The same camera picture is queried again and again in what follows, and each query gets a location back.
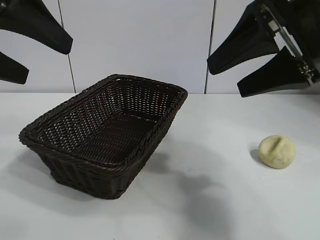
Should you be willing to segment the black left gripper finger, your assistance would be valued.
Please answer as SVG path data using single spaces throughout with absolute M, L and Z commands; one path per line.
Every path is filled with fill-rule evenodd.
M 61 54 L 71 52 L 73 38 L 41 0 L 2 0 L 0 28 L 34 39 Z
M 0 79 L 5 82 L 24 85 L 29 70 L 7 55 L 0 53 Z

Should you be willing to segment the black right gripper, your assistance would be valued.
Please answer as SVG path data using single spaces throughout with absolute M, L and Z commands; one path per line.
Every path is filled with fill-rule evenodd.
M 274 54 L 237 83 L 243 98 L 283 90 L 303 90 L 320 81 L 320 2 L 252 2 L 224 42 L 208 57 L 212 75 Z

